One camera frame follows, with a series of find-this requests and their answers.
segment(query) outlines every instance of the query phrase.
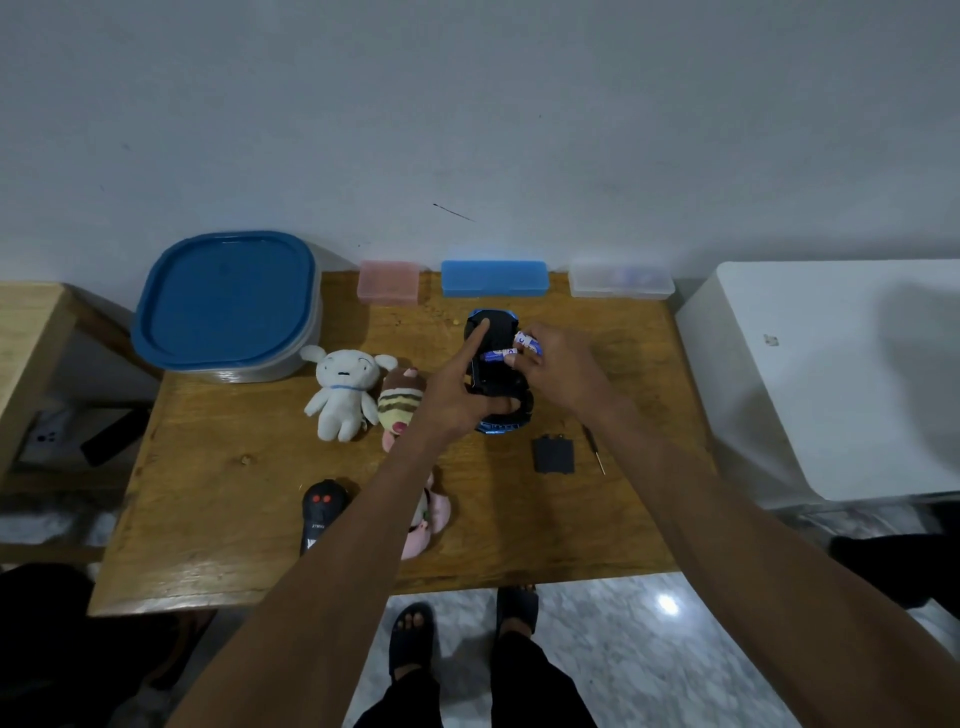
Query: white wall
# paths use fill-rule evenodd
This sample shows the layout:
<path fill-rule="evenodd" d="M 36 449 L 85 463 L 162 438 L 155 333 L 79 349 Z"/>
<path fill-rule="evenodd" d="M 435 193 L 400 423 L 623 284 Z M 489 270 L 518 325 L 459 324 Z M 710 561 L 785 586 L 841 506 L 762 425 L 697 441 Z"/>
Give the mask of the white wall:
<path fill-rule="evenodd" d="M 960 255 L 958 20 L 951 0 L 8 0 L 0 278 L 133 308 L 165 247 L 251 228 L 344 265 Z"/>

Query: pink plastic box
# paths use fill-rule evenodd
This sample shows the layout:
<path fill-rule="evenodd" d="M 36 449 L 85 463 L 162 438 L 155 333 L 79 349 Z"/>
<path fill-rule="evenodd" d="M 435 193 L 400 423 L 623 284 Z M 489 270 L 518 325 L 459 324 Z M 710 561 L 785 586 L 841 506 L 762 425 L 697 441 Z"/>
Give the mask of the pink plastic box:
<path fill-rule="evenodd" d="M 417 305 L 420 266 L 395 260 L 360 263 L 357 298 L 366 305 Z"/>

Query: hand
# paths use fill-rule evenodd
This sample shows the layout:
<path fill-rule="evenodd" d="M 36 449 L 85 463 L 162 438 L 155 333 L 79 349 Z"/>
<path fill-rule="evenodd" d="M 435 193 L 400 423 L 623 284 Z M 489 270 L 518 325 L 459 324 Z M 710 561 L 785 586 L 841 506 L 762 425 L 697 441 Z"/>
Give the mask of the hand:
<path fill-rule="evenodd" d="M 590 353 L 585 333 L 545 324 L 531 324 L 523 330 L 540 342 L 543 356 L 522 349 L 519 354 L 507 354 L 505 361 L 523 372 L 548 400 L 571 410 L 582 421 L 586 413 L 614 394 Z"/>
<path fill-rule="evenodd" d="M 410 423 L 411 428 L 439 437 L 447 445 L 473 430 L 487 415 L 506 415 L 520 406 L 509 397 L 484 397 L 468 393 L 464 374 L 477 353 L 490 321 L 484 319 L 464 346 L 426 383 L 423 401 Z"/>

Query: forearm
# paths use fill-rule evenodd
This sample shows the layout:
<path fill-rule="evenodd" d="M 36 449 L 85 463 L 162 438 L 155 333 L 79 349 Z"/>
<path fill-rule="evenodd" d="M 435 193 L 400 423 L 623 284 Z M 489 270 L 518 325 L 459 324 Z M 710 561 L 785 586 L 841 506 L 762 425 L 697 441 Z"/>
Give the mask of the forearm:
<path fill-rule="evenodd" d="M 204 672 L 171 728 L 339 725 L 442 445 L 411 427 Z"/>
<path fill-rule="evenodd" d="M 956 663 L 900 607 L 610 395 L 611 450 L 690 584 L 806 725 L 960 725 Z"/>

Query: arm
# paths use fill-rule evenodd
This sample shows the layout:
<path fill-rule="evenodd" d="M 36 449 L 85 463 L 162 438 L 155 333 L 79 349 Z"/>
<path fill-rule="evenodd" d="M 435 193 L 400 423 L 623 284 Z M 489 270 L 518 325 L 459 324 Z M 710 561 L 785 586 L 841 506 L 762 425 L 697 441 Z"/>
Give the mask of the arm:
<path fill-rule="evenodd" d="M 367 392 L 360 393 L 360 409 L 363 410 L 363 416 L 370 420 L 371 425 L 380 424 L 380 413 L 376 409 L 376 400 Z"/>
<path fill-rule="evenodd" d="M 307 417 L 313 417 L 315 414 L 320 412 L 324 408 L 326 401 L 330 399 L 330 390 L 322 389 L 313 397 L 310 398 L 310 401 L 303 408 L 303 413 Z"/>
<path fill-rule="evenodd" d="M 488 327 L 477 327 L 430 378 L 413 422 L 376 474 L 210 663 L 168 728 L 343 722 L 434 462 L 486 415 L 516 408 L 464 388 L 463 372 Z"/>
<path fill-rule="evenodd" d="M 960 670 L 894 602 L 645 423 L 586 337 L 509 357 L 610 449 L 697 594 L 804 725 L 960 725 Z"/>

